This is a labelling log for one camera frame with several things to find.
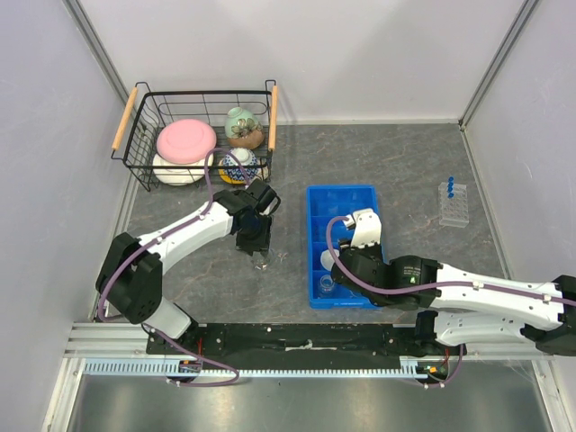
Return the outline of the white ceramic evaporating dish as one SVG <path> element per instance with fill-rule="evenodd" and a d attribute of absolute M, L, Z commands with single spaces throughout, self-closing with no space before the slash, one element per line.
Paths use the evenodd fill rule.
<path fill-rule="evenodd" d="M 320 265 L 322 266 L 323 269 L 330 272 L 332 269 L 332 266 L 335 263 L 335 260 L 334 260 L 333 256 L 330 254 L 329 250 L 326 249 L 326 250 L 321 252 L 321 254 L 319 256 L 319 262 L 320 262 Z"/>

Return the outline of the clear acrylic test tube rack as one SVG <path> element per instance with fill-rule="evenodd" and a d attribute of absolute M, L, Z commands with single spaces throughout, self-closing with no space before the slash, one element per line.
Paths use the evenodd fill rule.
<path fill-rule="evenodd" d="M 443 182 L 437 188 L 439 224 L 447 227 L 465 228 L 469 224 L 467 186 L 454 184 L 454 197 L 448 199 L 447 184 L 448 182 Z"/>

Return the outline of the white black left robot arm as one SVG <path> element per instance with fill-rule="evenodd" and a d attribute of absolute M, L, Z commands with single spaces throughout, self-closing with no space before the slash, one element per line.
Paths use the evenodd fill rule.
<path fill-rule="evenodd" d="M 236 249 L 265 256 L 270 247 L 273 215 L 281 199 L 269 184 L 256 179 L 245 189 L 222 190 L 197 211 L 150 232 L 116 236 L 95 282 L 97 313 L 104 319 L 109 302 L 135 325 L 166 336 L 178 354 L 197 344 L 197 322 L 163 295 L 163 277 L 175 264 L 203 246 L 231 235 Z"/>

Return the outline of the clear glass flask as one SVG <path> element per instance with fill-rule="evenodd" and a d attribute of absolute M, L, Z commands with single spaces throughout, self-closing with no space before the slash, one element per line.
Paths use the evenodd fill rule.
<path fill-rule="evenodd" d="M 270 251 L 255 252 L 251 257 L 251 264 L 257 271 L 268 270 L 274 261 L 275 254 Z"/>

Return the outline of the clear glass jar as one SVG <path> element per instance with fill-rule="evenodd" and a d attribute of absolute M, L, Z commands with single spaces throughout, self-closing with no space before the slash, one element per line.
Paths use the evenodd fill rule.
<path fill-rule="evenodd" d="M 318 283 L 318 297 L 331 298 L 334 295 L 336 286 L 332 278 L 328 274 L 324 274 Z"/>

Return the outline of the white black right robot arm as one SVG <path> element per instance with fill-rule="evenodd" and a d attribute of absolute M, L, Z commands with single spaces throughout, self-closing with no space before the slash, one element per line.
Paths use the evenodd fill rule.
<path fill-rule="evenodd" d="M 384 262 L 379 246 L 330 247 L 331 277 L 376 307 L 418 311 L 413 346 L 531 342 L 553 356 L 575 354 L 575 279 L 525 283 L 458 269 L 419 256 Z"/>

